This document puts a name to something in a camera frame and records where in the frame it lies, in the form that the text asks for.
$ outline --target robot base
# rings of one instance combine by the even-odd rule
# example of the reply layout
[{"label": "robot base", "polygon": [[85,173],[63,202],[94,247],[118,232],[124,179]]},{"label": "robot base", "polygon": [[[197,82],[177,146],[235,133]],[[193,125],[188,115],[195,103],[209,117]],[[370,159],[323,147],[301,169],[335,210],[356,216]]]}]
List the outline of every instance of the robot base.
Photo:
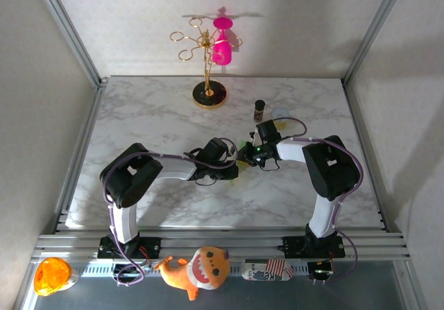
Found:
[{"label": "robot base", "polygon": [[[145,248],[149,259],[159,259],[160,241],[160,237],[137,236],[127,244],[123,244],[122,248],[131,259],[146,259],[144,253],[140,250],[141,247]],[[112,236],[108,235],[101,238],[97,259],[122,259]]]},{"label": "robot base", "polygon": [[283,251],[287,259],[309,259],[309,258],[344,258],[344,244],[340,236],[333,236],[327,246],[314,248],[307,246],[306,236],[286,236],[283,237],[283,246],[278,246],[278,250]]}]

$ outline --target white wall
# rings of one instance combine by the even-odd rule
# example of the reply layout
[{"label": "white wall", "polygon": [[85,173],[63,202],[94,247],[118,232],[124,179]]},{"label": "white wall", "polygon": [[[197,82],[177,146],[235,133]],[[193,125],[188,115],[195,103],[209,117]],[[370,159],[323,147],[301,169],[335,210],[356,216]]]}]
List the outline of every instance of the white wall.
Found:
[{"label": "white wall", "polygon": [[[382,0],[62,0],[102,76],[203,75],[202,52],[181,62],[173,31],[197,37],[183,16],[225,6],[244,40],[227,66],[242,76],[340,78]],[[206,21],[212,27],[212,21]],[[214,73],[221,72],[220,67]]]},{"label": "white wall", "polygon": [[431,310],[444,309],[444,0],[398,0],[350,89],[384,206]]},{"label": "white wall", "polygon": [[94,89],[43,0],[0,8],[0,309],[10,309]]}]

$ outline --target orange plastic object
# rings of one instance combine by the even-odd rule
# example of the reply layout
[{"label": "orange plastic object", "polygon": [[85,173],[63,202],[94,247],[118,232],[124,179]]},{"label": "orange plastic object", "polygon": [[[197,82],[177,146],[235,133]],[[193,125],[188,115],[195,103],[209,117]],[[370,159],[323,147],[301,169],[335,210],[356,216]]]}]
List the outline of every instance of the orange plastic object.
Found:
[{"label": "orange plastic object", "polygon": [[67,284],[71,274],[72,268],[65,260],[46,258],[35,273],[34,290],[39,296],[54,294]]}]

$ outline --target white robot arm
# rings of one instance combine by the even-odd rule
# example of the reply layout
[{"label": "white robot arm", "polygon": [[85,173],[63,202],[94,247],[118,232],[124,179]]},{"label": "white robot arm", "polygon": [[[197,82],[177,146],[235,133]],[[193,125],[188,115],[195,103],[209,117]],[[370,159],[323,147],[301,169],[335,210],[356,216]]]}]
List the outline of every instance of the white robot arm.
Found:
[{"label": "white robot arm", "polygon": [[[292,140],[292,138],[280,141],[276,144],[279,160],[305,163],[305,156],[302,149],[307,145],[308,143],[297,142]],[[328,198],[322,197],[319,194],[317,195],[314,213],[308,226],[318,239],[334,233],[333,212],[337,205],[337,198],[330,201]]]},{"label": "white robot arm", "polygon": [[[304,240],[300,242],[303,246],[287,251],[291,252],[288,255],[290,258],[329,257],[332,249],[338,248],[338,242],[342,242],[334,225],[340,205],[339,196],[355,189],[360,179],[357,165],[337,136],[316,142],[295,137],[281,138],[273,121],[260,123],[256,128],[250,134],[251,142],[239,151],[238,160],[262,169],[269,159],[305,163],[317,193],[313,216],[305,229]],[[260,145],[254,145],[256,133],[260,136]]]},{"label": "white robot arm", "polygon": [[[100,179],[110,206],[111,234],[101,239],[99,259],[121,257],[119,248],[125,256],[136,259],[144,258],[139,251],[141,247],[148,251],[159,249],[159,239],[140,237],[137,229],[137,202],[154,180],[197,181],[205,176],[213,180],[232,180],[238,176],[239,169],[235,161],[230,160],[234,157],[222,139],[213,138],[204,148],[196,148],[185,155],[152,153],[141,144],[133,144],[101,172]],[[149,257],[156,258],[157,250],[148,252]]]}]

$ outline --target gold jewelry stand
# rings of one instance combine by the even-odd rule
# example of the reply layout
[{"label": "gold jewelry stand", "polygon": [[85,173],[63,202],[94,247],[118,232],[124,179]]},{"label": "gold jewelry stand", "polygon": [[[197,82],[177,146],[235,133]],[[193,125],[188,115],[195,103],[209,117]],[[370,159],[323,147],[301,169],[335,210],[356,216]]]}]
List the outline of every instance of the gold jewelry stand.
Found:
[{"label": "gold jewelry stand", "polygon": [[[183,62],[186,62],[194,57],[194,50],[203,48],[203,62],[205,64],[204,67],[204,77],[205,81],[198,83],[193,89],[193,99],[194,103],[199,107],[203,107],[205,109],[214,109],[220,107],[224,104],[227,98],[227,90],[226,88],[217,81],[210,80],[210,72],[213,65],[213,54],[218,53],[223,57],[223,54],[214,51],[214,45],[222,42],[229,42],[229,40],[219,40],[216,41],[214,39],[214,34],[218,31],[215,29],[214,32],[210,35],[208,29],[202,31],[200,26],[202,26],[202,19],[198,17],[193,17],[189,20],[189,25],[197,28],[199,30],[200,36],[196,39],[191,38],[190,36],[185,36],[185,34],[181,31],[174,31],[170,34],[169,38],[173,42],[179,42],[183,39],[188,39],[195,41],[197,46],[192,48],[191,50],[182,50],[179,52],[178,57]],[[236,37],[239,40],[239,46],[242,45],[242,40]],[[191,55],[188,58],[184,57],[184,53],[190,53]]]}]

